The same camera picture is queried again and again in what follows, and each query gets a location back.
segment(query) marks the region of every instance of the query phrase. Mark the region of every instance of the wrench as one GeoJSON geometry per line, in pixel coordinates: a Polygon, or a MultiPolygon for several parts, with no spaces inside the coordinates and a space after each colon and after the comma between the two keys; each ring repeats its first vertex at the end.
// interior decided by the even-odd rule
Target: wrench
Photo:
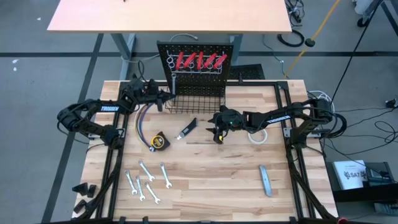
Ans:
{"type": "Polygon", "coordinates": [[[144,169],[145,173],[147,173],[147,175],[149,177],[149,181],[154,181],[155,177],[149,173],[149,171],[145,167],[144,162],[142,161],[142,159],[140,159],[138,161],[138,164],[144,169]]]}
{"type": "Polygon", "coordinates": [[[139,197],[139,200],[142,201],[145,199],[145,196],[144,196],[144,193],[142,193],[141,184],[139,182],[139,176],[136,176],[136,181],[137,181],[137,185],[138,185],[139,194],[141,195],[139,197]]]}
{"type": "Polygon", "coordinates": [[[175,95],[175,77],[177,75],[175,73],[172,74],[172,94],[175,95]]]}
{"type": "Polygon", "coordinates": [[[166,180],[166,187],[169,189],[172,187],[172,183],[170,183],[169,178],[167,178],[167,174],[166,174],[166,170],[165,170],[163,162],[160,163],[160,168],[162,169],[164,179],[166,180]]]}
{"type": "Polygon", "coordinates": [[[151,194],[151,195],[154,197],[154,199],[155,199],[155,203],[156,203],[156,204],[159,204],[159,202],[160,202],[160,199],[156,197],[156,195],[155,195],[154,191],[153,191],[153,190],[150,188],[150,186],[149,186],[148,182],[145,182],[145,186],[148,188],[148,190],[149,190],[150,194],[151,194]]]}
{"type": "Polygon", "coordinates": [[[130,186],[131,186],[131,189],[132,189],[131,193],[133,195],[134,194],[138,194],[138,191],[134,188],[134,184],[132,184],[132,180],[131,180],[131,177],[130,177],[130,172],[128,170],[125,170],[124,173],[126,174],[127,179],[129,179],[129,183],[130,183],[130,186]]]}

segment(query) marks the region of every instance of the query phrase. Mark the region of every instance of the black pegboard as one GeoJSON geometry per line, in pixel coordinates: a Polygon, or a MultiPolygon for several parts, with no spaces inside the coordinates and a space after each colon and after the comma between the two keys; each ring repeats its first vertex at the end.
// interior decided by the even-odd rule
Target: black pegboard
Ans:
{"type": "Polygon", "coordinates": [[[224,95],[225,86],[231,67],[231,59],[233,52],[232,44],[196,44],[196,43],[181,43],[181,42],[157,42],[157,47],[165,72],[167,84],[172,89],[172,73],[177,75],[175,81],[176,94],[183,96],[215,96],[220,97],[224,95]],[[181,68],[180,70],[169,67],[167,59],[171,56],[174,63],[176,63],[180,52],[184,54],[184,61],[192,53],[196,52],[197,56],[194,59],[193,68],[181,68]],[[226,60],[222,64],[221,69],[216,68],[202,68],[197,70],[197,58],[200,52],[204,56],[210,56],[216,53],[218,57],[223,54],[227,55],[226,60]]]}

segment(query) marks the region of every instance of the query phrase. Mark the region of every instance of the desk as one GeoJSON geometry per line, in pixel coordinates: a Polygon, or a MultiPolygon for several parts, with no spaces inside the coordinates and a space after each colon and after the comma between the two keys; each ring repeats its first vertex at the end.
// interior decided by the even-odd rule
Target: desk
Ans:
{"type": "MultiPolygon", "coordinates": [[[[307,99],[303,80],[289,80],[287,83],[292,101],[307,99]]],[[[105,81],[101,99],[117,100],[119,85],[120,81],[105,81]]],[[[239,112],[277,109],[274,87],[227,86],[226,105],[239,112]]],[[[97,113],[95,122],[112,124],[113,116],[112,113],[97,113]]],[[[133,118],[134,114],[130,115],[127,126],[114,210],[116,220],[120,216],[125,216],[127,220],[141,220],[148,216],[152,221],[288,221],[289,217],[296,216],[280,123],[267,127],[268,140],[263,145],[252,145],[245,131],[230,131],[224,144],[217,145],[213,142],[213,135],[205,130],[212,127],[206,122],[212,114],[170,114],[166,110],[160,113],[153,106],[144,118],[144,136],[150,138],[163,131],[171,146],[165,151],[150,152],[136,137],[133,118]],[[195,117],[199,120],[198,127],[178,141],[176,136],[195,117]],[[144,160],[156,178],[150,185],[162,200],[159,205],[154,203],[144,187],[148,177],[139,166],[139,159],[144,160]],[[173,184],[171,189],[165,188],[160,162],[165,163],[173,184]],[[258,168],[260,164],[267,167],[272,197],[265,196],[258,168]],[[132,177],[140,175],[147,197],[143,202],[140,202],[139,196],[131,195],[124,175],[126,169],[132,177]]],[[[309,146],[320,149],[318,140],[309,138],[307,142],[309,146]]],[[[90,145],[98,143],[101,141],[95,140],[90,145]]],[[[81,183],[96,184],[99,189],[107,150],[105,146],[98,146],[88,152],[81,183]]],[[[310,188],[326,209],[337,216],[323,157],[309,149],[304,149],[303,155],[310,188]]],[[[108,213],[110,191],[105,197],[103,214],[108,213]]],[[[78,195],[76,203],[81,199],[89,201],[89,198],[78,195]]],[[[305,197],[301,199],[304,214],[307,215],[305,197]]]]}
{"type": "MultiPolygon", "coordinates": [[[[242,34],[292,31],[284,0],[61,0],[47,30],[111,33],[125,60],[131,59],[135,35],[127,46],[123,32],[232,34],[233,63],[242,34]]],[[[127,66],[122,67],[121,80],[126,79],[127,66]]]]}

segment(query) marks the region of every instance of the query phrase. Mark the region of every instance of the desk leg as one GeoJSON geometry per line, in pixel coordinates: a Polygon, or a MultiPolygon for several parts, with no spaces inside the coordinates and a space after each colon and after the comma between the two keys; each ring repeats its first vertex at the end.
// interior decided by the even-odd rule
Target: desk leg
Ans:
{"type": "MultiPolygon", "coordinates": [[[[111,34],[114,43],[118,47],[120,54],[124,60],[131,60],[131,53],[134,48],[134,43],[136,41],[136,34],[130,34],[129,39],[126,43],[122,34],[111,34]]],[[[129,62],[123,61],[122,68],[120,70],[119,80],[127,79],[127,72],[129,68],[129,62]]]]}
{"type": "Polygon", "coordinates": [[[233,34],[229,36],[229,42],[234,45],[232,53],[232,65],[238,65],[239,50],[241,49],[243,34],[233,34]]]}

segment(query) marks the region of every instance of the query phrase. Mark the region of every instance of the utility knife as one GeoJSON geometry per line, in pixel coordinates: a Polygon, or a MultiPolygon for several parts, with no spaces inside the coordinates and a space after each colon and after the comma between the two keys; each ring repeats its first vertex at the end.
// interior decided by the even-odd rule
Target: utility knife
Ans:
{"type": "Polygon", "coordinates": [[[269,181],[267,170],[264,165],[260,165],[260,173],[264,191],[268,197],[272,197],[271,182],[269,181]]]}

